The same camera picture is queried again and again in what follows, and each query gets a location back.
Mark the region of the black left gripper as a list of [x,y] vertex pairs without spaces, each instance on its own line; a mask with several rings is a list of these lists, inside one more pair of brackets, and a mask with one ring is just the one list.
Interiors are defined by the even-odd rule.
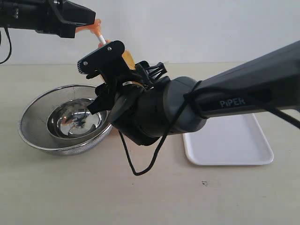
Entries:
[[93,10],[68,0],[46,0],[40,12],[42,15],[35,31],[60,38],[74,38],[75,23],[91,25],[96,17]]

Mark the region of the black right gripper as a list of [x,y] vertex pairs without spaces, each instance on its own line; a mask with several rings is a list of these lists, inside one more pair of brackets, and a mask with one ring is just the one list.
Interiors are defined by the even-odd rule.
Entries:
[[[147,61],[135,65],[144,84],[156,83],[167,70],[162,62],[150,66]],[[162,136],[162,91],[126,90],[115,101],[116,87],[99,85],[96,98],[87,108],[91,114],[110,111],[110,122],[138,145],[149,146]]]

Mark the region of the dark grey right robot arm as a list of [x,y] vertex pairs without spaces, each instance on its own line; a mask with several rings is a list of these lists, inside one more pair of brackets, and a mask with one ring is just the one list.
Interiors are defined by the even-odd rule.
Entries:
[[209,118],[270,112],[299,127],[285,113],[300,105],[300,44],[292,43],[211,78],[171,79],[163,63],[141,61],[130,69],[121,41],[89,54],[78,67],[87,78],[101,75],[89,105],[109,111],[109,122],[138,145],[163,143],[168,135],[200,130]]

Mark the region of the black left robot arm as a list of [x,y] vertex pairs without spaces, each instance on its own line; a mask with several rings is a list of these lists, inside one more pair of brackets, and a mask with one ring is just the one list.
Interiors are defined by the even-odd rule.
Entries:
[[96,12],[68,0],[2,0],[0,26],[74,38],[78,27],[91,25]]

